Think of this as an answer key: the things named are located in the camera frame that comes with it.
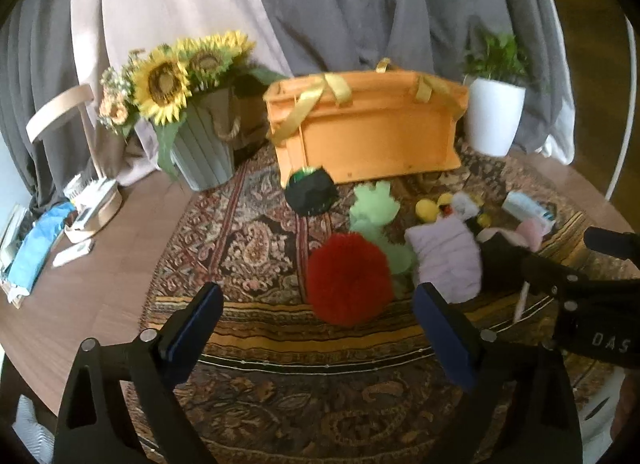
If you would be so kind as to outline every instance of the gray curtain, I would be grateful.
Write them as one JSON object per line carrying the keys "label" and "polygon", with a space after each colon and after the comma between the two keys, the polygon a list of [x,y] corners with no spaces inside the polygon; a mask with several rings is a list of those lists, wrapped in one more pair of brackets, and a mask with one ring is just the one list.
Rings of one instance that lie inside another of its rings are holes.
{"label": "gray curtain", "polygon": [[262,0],[295,75],[372,69],[390,57],[405,69],[463,80],[479,28],[515,32],[527,51],[528,86],[516,144],[540,148],[571,94],[551,0]]}
{"label": "gray curtain", "polygon": [[18,0],[0,28],[0,131],[37,214],[63,199],[76,173],[92,170],[77,110],[39,143],[26,134],[38,109],[77,84],[70,0]]}

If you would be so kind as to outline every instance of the red pom pom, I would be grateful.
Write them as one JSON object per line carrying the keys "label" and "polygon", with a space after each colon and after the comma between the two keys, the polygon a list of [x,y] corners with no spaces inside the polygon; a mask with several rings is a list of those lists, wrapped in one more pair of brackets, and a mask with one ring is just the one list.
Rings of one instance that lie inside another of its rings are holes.
{"label": "red pom pom", "polygon": [[386,256],[357,233],[331,235],[309,258],[306,295],[327,323],[353,327],[369,321],[394,299]]}

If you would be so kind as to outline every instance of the orange basket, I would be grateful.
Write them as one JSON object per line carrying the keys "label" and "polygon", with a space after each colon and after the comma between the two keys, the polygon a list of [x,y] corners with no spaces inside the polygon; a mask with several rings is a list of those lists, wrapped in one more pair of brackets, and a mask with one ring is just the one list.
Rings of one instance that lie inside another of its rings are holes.
{"label": "orange basket", "polygon": [[[263,98],[271,133],[322,76],[292,78],[268,88]],[[468,104],[465,86],[408,70],[342,72],[338,77],[351,88],[350,101],[338,105],[332,91],[325,90],[295,132],[275,144],[283,187],[303,167],[323,167],[335,183],[349,183],[460,166],[453,143],[456,121]]]}

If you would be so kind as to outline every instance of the black plush toy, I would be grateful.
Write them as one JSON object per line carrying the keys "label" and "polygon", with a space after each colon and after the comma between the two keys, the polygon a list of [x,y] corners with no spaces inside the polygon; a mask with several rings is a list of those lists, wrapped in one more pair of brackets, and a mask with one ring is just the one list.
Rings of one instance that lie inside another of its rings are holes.
{"label": "black plush toy", "polygon": [[482,260],[482,291],[516,291],[524,283],[522,261],[531,254],[514,246],[502,233],[479,244]]}
{"label": "black plush toy", "polygon": [[303,168],[289,178],[284,196],[293,211],[309,217],[329,211],[338,189],[324,168]]}

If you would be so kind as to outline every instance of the paisley rug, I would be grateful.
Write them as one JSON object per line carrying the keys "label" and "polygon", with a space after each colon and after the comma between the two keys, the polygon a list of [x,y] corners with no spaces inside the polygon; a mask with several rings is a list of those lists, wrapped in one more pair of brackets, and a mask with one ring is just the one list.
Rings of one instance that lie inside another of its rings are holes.
{"label": "paisley rug", "polygon": [[[539,173],[514,158],[494,159],[458,144],[463,167],[391,180],[402,208],[389,234],[402,240],[424,197],[464,189],[486,202],[494,225],[515,227],[500,205],[513,189],[552,209],[558,221],[543,254],[594,279],[618,279],[625,266],[588,251],[588,217]],[[158,262],[142,328],[159,328],[206,281],[218,282],[225,310],[187,383],[175,390],[196,431],[220,463],[418,463],[452,419],[462,395],[449,384],[412,314],[409,277],[379,318],[342,329],[319,321],[305,299],[311,251],[348,228],[353,184],[323,216],[301,218],[286,204],[274,151],[260,150],[225,186],[194,196]],[[525,320],[510,325],[519,289],[483,291],[462,304],[479,328],[535,344],[552,333],[556,304],[530,297]],[[569,354],[578,406],[612,371]],[[495,412],[494,436],[506,405]],[[162,462],[133,390],[134,425]],[[492,437],[486,438],[481,453]]]}

